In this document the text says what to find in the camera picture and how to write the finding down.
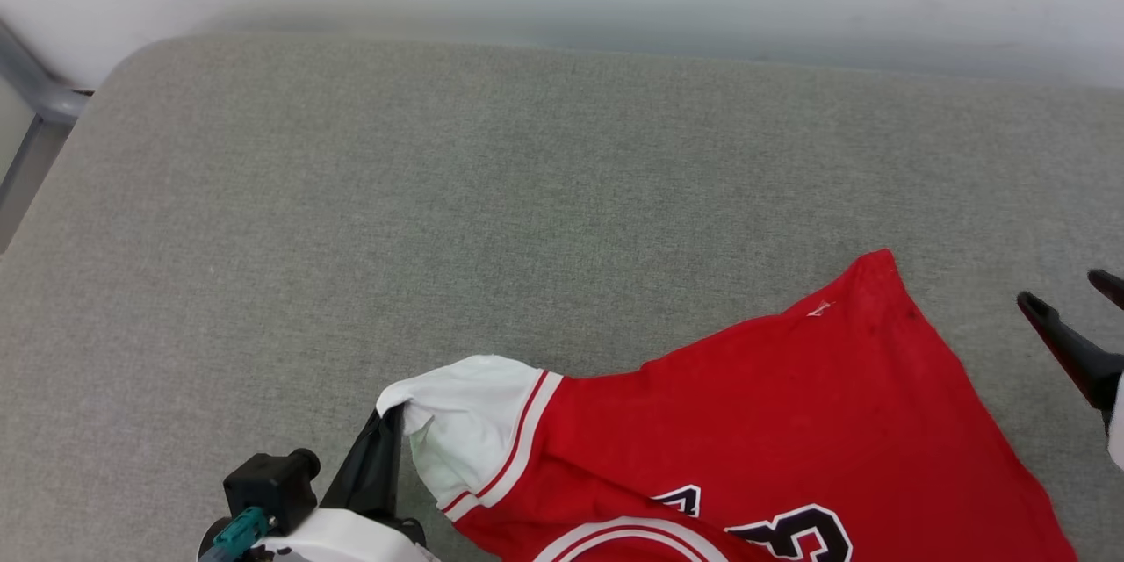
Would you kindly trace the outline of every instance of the gray fabric surface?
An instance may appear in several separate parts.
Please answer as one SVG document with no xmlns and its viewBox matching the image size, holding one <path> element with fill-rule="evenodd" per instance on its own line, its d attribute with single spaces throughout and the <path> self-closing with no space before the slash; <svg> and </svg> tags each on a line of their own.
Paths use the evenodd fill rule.
<svg viewBox="0 0 1124 562">
<path fill-rule="evenodd" d="M 474 353 L 632 370 L 887 246 L 1080 558 L 1118 560 L 1124 473 L 1014 296 L 1124 351 L 1082 278 L 1124 271 L 1121 173 L 1120 91 L 160 43 L 98 90 L 0 261 L 3 558 L 185 559 L 226 473 L 297 446 L 334 472 L 395 380 Z M 488 559 L 409 466 L 401 511 L 446 562 Z"/>
</svg>

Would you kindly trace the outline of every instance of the red jersey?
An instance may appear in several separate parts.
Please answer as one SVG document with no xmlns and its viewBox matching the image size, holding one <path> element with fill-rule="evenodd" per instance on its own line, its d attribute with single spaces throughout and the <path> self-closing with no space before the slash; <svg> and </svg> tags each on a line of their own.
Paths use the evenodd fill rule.
<svg viewBox="0 0 1124 562">
<path fill-rule="evenodd" d="M 513 562 L 1076 560 L 888 251 L 640 370 L 390 386 L 446 516 Z"/>
</svg>

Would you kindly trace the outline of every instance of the teal connector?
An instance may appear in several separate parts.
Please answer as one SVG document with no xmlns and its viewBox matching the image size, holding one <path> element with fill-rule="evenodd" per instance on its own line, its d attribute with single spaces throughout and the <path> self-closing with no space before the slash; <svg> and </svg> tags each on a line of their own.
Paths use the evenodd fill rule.
<svg viewBox="0 0 1124 562">
<path fill-rule="evenodd" d="M 208 552 L 221 551 L 228 560 L 236 560 L 250 551 L 270 531 L 270 518 L 260 507 L 251 507 L 215 536 L 215 546 Z"/>
</svg>

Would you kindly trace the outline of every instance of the red and white striped trim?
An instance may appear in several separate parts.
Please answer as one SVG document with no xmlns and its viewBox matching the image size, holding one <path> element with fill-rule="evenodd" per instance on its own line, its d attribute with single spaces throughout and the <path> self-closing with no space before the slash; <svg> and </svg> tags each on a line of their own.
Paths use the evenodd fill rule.
<svg viewBox="0 0 1124 562">
<path fill-rule="evenodd" d="M 542 375 L 538 377 L 534 389 L 531 390 L 527 401 L 523 405 L 519 423 L 515 428 L 515 441 L 511 443 L 511 451 L 504 465 L 490 479 L 490 482 L 475 493 L 470 490 L 462 491 L 442 509 L 450 520 L 455 523 L 478 505 L 484 507 L 496 505 L 515 487 L 516 481 L 527 469 L 527 462 L 531 461 L 531 446 L 534 443 L 535 430 L 538 428 L 543 411 L 546 410 L 546 405 L 554 396 L 554 390 L 561 383 L 562 377 L 558 373 L 542 371 Z"/>
<path fill-rule="evenodd" d="M 708 540 L 670 520 L 624 517 L 606 523 L 587 523 L 552 542 L 534 562 L 571 562 L 599 544 L 622 538 L 658 542 L 689 562 L 728 562 Z"/>
</svg>

